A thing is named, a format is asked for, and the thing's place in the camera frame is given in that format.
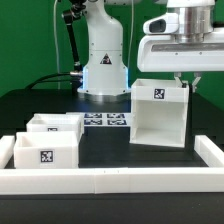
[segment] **white plastic container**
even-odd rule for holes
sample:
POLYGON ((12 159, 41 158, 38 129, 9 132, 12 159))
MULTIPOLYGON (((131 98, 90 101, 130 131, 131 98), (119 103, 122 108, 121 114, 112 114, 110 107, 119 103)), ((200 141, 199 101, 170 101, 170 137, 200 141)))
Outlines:
POLYGON ((82 114, 34 114, 27 123, 27 132, 75 131, 78 141, 84 133, 82 114))
POLYGON ((19 132, 14 147, 15 168, 78 168, 78 141, 72 131, 19 132))
POLYGON ((175 80, 138 79, 131 90, 130 143, 184 147, 189 87, 175 80))

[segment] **cable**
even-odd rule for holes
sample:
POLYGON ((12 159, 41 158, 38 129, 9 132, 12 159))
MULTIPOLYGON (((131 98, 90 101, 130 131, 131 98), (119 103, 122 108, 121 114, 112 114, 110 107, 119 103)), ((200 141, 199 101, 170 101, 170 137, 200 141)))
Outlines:
POLYGON ((44 76, 42 78, 37 79, 35 82, 29 84, 28 86, 26 86, 25 89, 32 89, 37 83, 40 83, 40 82, 42 82, 46 79, 55 78, 55 77, 62 77, 62 76, 70 76, 70 73, 55 73, 55 74, 52 74, 52 75, 44 76))
POLYGON ((53 15, 53 24, 54 24, 54 43, 55 43, 55 50, 56 50, 56 64, 57 64, 57 73, 60 74, 60 54, 59 54, 59 46, 58 46, 58 35, 57 35, 57 3, 58 0, 55 0, 54 3, 54 15, 53 15))
POLYGON ((57 82, 57 83, 61 83, 61 82, 71 82, 71 80, 47 80, 47 81, 39 81, 39 82, 36 82, 32 85, 32 88, 37 85, 37 84, 40 84, 40 83, 49 83, 49 82, 57 82))
POLYGON ((132 42, 133 42, 133 32, 134 32, 134 20, 135 20, 135 10, 134 10, 134 0, 131 1, 131 37, 129 43, 129 52, 128 52, 128 70, 130 70, 130 60, 131 60, 131 49, 132 49, 132 42))

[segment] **robot end effector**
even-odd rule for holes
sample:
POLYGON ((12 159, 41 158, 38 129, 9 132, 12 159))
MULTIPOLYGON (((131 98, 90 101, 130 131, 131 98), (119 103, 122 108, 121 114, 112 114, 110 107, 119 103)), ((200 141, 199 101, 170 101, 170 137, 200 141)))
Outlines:
POLYGON ((213 23, 216 1, 154 1, 167 2, 167 13, 145 22, 138 68, 142 72, 194 72, 197 81, 201 72, 224 71, 224 27, 213 23))

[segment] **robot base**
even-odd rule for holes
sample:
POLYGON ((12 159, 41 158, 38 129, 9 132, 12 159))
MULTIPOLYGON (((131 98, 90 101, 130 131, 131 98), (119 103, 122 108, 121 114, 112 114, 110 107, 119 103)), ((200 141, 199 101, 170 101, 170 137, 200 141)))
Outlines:
POLYGON ((125 93, 119 95, 97 95, 83 92, 78 89, 78 96, 81 99, 87 99, 97 102, 119 102, 123 100, 129 100, 131 98, 131 90, 126 90, 125 93))

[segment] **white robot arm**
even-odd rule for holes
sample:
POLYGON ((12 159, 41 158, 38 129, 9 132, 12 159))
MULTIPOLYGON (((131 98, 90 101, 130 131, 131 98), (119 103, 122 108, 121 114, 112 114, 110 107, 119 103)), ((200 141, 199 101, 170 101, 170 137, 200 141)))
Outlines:
POLYGON ((82 3, 89 34, 89 61, 83 68, 81 96, 97 101, 127 98, 127 68, 122 62, 123 28, 109 16, 104 4, 127 5, 140 0, 87 0, 82 3))
POLYGON ((215 0, 168 0, 167 13, 144 24, 143 72, 224 70, 224 28, 213 27, 215 0))

